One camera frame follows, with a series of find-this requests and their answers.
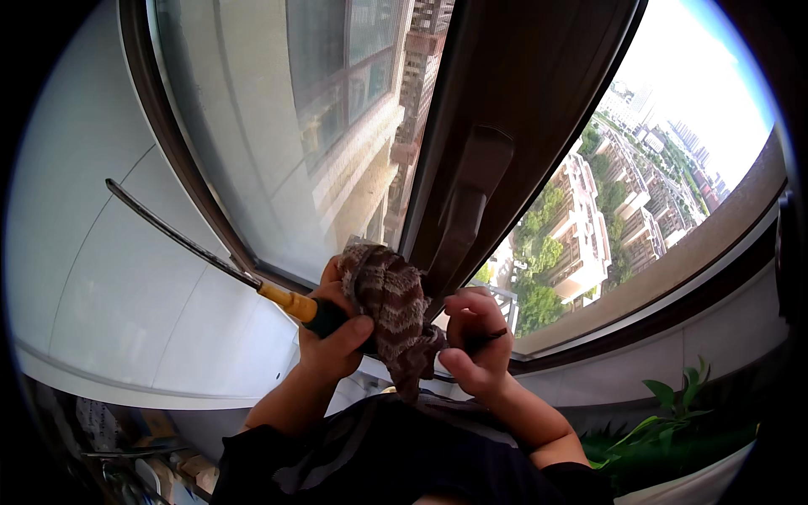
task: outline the window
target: window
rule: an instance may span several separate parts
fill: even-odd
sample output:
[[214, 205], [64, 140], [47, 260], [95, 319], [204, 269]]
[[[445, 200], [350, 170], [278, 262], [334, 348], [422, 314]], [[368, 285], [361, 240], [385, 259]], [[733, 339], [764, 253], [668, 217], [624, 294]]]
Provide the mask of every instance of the window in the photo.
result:
[[[572, 150], [483, 265], [503, 307], [516, 299], [518, 352], [557, 346], [647, 305], [768, 209], [784, 177], [781, 166], [755, 163], [774, 123], [759, 75], [712, 3], [649, 3]], [[772, 182], [755, 186], [761, 172]], [[743, 195], [733, 199], [736, 187]], [[747, 208], [722, 212], [730, 201]], [[727, 228], [737, 231], [711, 253], [715, 230]], [[666, 258], [681, 247], [703, 254]]]
[[453, 2], [429, 5], [154, 3], [174, 116], [247, 268], [311, 288], [353, 238], [398, 246]]

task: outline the wooden handle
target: wooden handle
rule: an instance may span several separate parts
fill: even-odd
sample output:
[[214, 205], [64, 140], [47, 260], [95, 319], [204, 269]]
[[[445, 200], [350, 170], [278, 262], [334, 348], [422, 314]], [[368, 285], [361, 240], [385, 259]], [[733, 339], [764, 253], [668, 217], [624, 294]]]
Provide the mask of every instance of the wooden handle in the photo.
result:
[[317, 315], [317, 302], [300, 293], [281, 291], [267, 283], [261, 283], [258, 294], [274, 301], [285, 313], [299, 319], [300, 322], [309, 322]]

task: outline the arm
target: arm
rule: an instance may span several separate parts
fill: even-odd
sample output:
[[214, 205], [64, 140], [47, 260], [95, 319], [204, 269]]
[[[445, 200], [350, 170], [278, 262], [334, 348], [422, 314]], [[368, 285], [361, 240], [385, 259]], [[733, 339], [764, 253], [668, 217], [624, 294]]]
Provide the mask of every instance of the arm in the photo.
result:
[[537, 468], [564, 461], [588, 465], [578, 437], [564, 416], [508, 373], [514, 339], [510, 330], [473, 356], [465, 353], [467, 336], [507, 329], [488, 290], [463, 288], [446, 297], [445, 304], [452, 348], [442, 351], [439, 359], [460, 387], [488, 407], [514, 435], [535, 448], [530, 459]]
[[[326, 265], [320, 288], [311, 296], [332, 300], [352, 316], [351, 303], [342, 295], [336, 258]], [[301, 327], [300, 363], [250, 410], [241, 431], [268, 424], [287, 436], [305, 435], [322, 421], [339, 380], [359, 367], [362, 354], [356, 348], [372, 331], [373, 320], [367, 316], [349, 320], [326, 339]]]

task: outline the black handle grip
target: black handle grip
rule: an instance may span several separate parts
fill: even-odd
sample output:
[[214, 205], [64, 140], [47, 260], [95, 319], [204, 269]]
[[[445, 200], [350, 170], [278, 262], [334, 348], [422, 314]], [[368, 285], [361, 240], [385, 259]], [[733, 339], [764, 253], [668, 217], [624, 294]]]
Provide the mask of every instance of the black handle grip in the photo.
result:
[[[339, 308], [339, 305], [331, 300], [314, 298], [314, 301], [317, 302], [317, 314], [311, 321], [304, 322], [303, 327], [313, 331], [318, 337], [324, 339], [345, 324], [348, 320], [348, 316], [345, 311]], [[376, 354], [376, 344], [373, 341], [373, 335], [360, 346], [359, 351], [363, 354]]]

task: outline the black shirt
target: black shirt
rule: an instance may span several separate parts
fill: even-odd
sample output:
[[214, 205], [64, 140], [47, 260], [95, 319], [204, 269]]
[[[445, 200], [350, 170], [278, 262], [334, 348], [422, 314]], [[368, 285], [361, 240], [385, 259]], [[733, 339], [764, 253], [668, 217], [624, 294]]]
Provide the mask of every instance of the black shirt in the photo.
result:
[[224, 438], [214, 503], [611, 503], [609, 481], [579, 463], [539, 471], [474, 402], [394, 393], [365, 398], [304, 440], [260, 426]]

